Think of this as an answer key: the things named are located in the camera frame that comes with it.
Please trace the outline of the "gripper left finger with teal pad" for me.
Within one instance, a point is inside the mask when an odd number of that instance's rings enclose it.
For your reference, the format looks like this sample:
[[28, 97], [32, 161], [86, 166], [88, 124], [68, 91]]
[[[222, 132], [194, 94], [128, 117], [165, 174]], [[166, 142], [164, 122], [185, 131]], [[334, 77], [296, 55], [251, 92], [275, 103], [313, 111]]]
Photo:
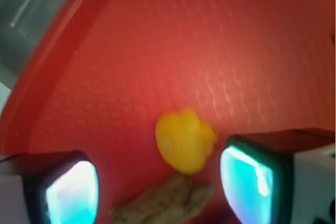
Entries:
[[84, 152], [1, 155], [1, 223], [94, 223], [98, 205]]

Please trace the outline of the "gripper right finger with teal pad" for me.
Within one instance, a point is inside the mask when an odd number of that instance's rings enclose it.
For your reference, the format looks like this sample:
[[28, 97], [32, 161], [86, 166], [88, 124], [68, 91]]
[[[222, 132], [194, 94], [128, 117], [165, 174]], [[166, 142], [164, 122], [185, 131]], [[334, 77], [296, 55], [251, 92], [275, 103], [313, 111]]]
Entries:
[[231, 135], [220, 157], [241, 223], [335, 223], [335, 133], [307, 128]]

